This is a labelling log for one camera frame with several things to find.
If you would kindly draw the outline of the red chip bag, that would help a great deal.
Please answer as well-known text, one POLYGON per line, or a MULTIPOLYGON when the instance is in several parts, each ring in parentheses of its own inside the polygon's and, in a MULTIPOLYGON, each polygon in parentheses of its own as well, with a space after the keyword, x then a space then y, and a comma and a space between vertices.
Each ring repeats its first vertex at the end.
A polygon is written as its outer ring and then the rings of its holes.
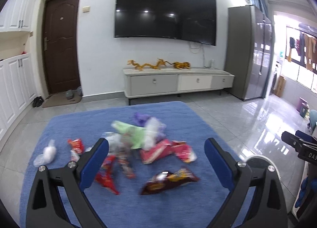
POLYGON ((115 182, 113 179, 113 165, 115 163, 116 156, 109 155, 104 159, 100 170, 95 176, 95 181, 102 185, 104 188, 108 189, 115 195, 119 195, 120 192, 115 187, 115 182))

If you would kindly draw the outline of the dark brown snack bag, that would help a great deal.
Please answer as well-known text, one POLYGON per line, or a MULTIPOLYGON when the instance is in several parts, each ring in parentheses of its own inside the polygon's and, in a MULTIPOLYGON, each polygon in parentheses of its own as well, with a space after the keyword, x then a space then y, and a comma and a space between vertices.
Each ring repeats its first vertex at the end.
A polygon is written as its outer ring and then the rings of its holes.
POLYGON ((187 183, 198 182, 199 180, 187 167, 181 167, 177 172, 162 171, 145 183, 140 191, 140 195, 158 194, 187 183))

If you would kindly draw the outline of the white round trash bin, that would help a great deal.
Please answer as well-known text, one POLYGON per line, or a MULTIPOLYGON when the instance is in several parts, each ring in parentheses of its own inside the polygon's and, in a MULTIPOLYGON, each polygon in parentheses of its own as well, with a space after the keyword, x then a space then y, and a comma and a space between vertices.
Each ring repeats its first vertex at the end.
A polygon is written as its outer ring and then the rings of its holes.
POLYGON ((278 176, 278 179, 281 180, 281 175, 276 164, 264 155, 252 155, 247 157, 244 160, 251 168, 258 168, 258 169, 267 169, 270 172, 275 172, 278 176))

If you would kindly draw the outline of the purple plastic bin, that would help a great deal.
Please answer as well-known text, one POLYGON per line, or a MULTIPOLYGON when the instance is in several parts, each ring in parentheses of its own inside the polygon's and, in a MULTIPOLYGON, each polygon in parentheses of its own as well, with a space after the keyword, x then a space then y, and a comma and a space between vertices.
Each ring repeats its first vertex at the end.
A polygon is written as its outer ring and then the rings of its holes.
POLYGON ((299 112, 300 116, 304 118, 307 115, 308 110, 309 110, 308 102, 305 99, 300 97, 297 104, 297 111, 299 112))

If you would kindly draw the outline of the blue fuzzy blanket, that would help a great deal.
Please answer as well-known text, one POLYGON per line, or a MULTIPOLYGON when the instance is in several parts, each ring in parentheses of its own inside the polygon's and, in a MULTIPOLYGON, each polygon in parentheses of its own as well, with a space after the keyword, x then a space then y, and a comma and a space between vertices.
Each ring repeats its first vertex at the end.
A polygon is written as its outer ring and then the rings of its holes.
POLYGON ((86 147, 92 146, 105 132, 113 131, 112 122, 132 124, 135 113, 159 119, 166 126, 167 139, 184 141, 192 147, 197 159, 188 167, 199 181, 159 194, 141 195, 143 185, 152 176, 165 170, 176 172, 184 163, 169 155, 145 165, 139 156, 134 156, 131 165, 135 178, 127 178, 115 164, 113 177, 119 195, 94 182, 85 190, 91 205, 108 227, 206 227, 229 191, 221 185, 211 167, 204 152, 204 142, 213 137, 223 150, 230 151, 230 147, 183 102, 114 107, 54 117, 42 132, 33 157, 54 140, 57 154, 48 167, 63 167, 70 161, 69 139, 81 139, 86 147))

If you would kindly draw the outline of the cardboard box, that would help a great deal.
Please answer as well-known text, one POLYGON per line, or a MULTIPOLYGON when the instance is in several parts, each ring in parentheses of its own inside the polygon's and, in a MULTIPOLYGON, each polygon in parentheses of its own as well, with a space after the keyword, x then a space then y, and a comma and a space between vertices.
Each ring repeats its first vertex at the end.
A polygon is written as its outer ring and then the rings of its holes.
POLYGON ((281 97, 283 95, 285 84, 286 84, 286 78, 283 75, 280 75, 277 81, 275 91, 274 91, 277 97, 281 97))

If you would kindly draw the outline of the red white snack bag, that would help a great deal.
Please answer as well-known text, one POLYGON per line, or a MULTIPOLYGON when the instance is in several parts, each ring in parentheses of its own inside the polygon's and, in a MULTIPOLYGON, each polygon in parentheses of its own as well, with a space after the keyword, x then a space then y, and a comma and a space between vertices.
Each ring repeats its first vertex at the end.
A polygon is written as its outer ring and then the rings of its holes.
POLYGON ((184 163, 189 164, 197 159, 195 152, 185 141, 172 141, 171 148, 173 153, 184 163))

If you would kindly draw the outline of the dark candy wrapper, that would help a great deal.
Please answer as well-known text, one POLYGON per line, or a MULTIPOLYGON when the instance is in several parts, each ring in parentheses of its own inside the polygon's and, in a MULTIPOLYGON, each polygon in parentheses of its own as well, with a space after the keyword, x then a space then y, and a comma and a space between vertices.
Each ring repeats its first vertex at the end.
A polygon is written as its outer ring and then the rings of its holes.
POLYGON ((120 149, 116 154, 116 157, 118 159, 118 163, 121 167, 123 174, 129 179, 135 178, 135 173, 128 159, 128 153, 126 152, 126 150, 120 149))

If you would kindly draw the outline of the pink red snack bag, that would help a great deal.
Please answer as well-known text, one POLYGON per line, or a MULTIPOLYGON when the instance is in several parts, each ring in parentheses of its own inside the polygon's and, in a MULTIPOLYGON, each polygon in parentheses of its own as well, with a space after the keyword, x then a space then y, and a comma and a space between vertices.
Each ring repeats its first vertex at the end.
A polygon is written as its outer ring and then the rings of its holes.
POLYGON ((173 153, 172 142, 165 139, 158 142, 150 150, 140 150, 140 157, 143 164, 151 164, 173 153))

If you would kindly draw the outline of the black shoes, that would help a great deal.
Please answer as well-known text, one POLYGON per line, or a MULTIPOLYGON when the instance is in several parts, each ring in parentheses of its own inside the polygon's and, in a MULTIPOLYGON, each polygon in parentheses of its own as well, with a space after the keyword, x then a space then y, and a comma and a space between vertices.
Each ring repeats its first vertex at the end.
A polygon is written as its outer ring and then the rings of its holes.
POLYGON ((32 107, 40 107, 44 103, 42 96, 36 97, 32 102, 32 107))

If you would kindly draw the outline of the brown door mat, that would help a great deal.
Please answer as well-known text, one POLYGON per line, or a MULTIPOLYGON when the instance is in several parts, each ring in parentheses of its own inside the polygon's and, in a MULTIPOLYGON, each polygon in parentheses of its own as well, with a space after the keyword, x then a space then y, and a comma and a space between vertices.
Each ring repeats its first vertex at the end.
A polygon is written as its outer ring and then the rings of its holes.
POLYGON ((79 96, 77 92, 74 93, 74 97, 72 99, 67 99, 65 93, 57 93, 46 99, 42 104, 42 108, 77 104, 81 101, 81 99, 82 97, 79 96))

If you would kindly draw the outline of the grey slippers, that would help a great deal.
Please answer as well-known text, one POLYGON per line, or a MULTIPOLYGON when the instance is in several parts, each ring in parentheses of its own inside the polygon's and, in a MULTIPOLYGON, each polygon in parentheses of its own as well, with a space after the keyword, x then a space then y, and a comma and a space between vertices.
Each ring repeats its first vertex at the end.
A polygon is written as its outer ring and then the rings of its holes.
POLYGON ((82 97, 83 93, 82 93, 82 88, 81 86, 79 86, 77 89, 75 90, 67 90, 65 92, 65 97, 66 99, 68 100, 71 100, 71 99, 74 99, 75 96, 79 96, 79 97, 82 97))

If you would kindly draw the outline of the white shoe cabinet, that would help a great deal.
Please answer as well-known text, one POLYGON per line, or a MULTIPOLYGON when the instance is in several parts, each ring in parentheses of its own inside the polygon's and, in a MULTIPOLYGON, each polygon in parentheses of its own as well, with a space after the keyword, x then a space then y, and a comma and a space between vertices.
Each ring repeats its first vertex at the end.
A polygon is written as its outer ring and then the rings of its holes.
POLYGON ((1 140, 35 99, 27 49, 35 0, 8 0, 1 10, 1 140))

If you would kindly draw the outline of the purple plastic wrapper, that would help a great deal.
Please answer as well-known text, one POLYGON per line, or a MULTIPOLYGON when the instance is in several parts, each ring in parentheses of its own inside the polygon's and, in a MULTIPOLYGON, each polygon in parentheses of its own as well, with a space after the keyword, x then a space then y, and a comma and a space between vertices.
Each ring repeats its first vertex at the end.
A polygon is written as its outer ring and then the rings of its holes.
MULTIPOLYGON (((136 112, 133 115, 134 124, 139 127, 145 127, 146 122, 151 118, 152 116, 147 114, 142 114, 139 112, 136 112)), ((157 121, 158 121, 158 134, 156 135, 156 142, 159 142, 166 138, 166 135, 164 133, 166 125, 162 123, 159 119, 157 119, 157 121)))

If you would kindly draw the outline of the white TV cabinet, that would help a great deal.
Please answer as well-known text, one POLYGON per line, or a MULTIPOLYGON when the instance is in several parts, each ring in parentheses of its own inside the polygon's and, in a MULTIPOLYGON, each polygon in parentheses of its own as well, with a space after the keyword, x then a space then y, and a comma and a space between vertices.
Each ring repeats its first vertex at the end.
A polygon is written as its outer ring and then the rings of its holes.
POLYGON ((180 95, 231 88, 234 75, 208 68, 144 69, 124 68, 124 94, 128 100, 143 97, 180 95))

